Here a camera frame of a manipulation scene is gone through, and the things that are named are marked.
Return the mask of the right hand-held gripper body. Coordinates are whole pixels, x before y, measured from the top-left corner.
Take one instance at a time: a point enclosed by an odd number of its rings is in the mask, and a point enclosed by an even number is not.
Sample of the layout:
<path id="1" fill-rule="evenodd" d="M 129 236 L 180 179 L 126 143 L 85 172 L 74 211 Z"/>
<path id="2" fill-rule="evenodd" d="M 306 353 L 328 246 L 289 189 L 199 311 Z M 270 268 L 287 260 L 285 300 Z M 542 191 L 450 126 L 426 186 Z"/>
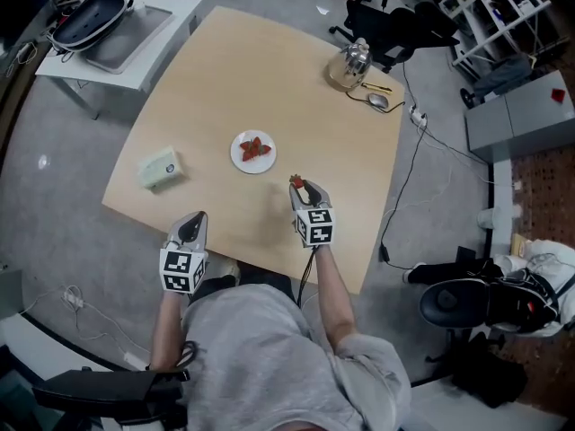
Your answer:
<path id="1" fill-rule="evenodd" d="M 331 201 L 322 199 L 316 206 L 292 200 L 293 225 L 305 248 L 332 243 L 335 214 Z"/>

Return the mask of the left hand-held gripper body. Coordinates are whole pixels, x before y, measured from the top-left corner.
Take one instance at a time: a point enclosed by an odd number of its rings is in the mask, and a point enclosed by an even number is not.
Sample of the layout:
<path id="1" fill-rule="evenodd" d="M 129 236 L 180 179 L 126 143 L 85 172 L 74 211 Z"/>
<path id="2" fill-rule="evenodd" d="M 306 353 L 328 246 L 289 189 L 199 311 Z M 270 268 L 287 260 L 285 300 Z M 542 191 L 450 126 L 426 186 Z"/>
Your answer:
<path id="1" fill-rule="evenodd" d="M 208 253 L 199 245 L 169 240 L 160 250 L 159 276 L 164 291 L 194 295 L 207 270 Z"/>

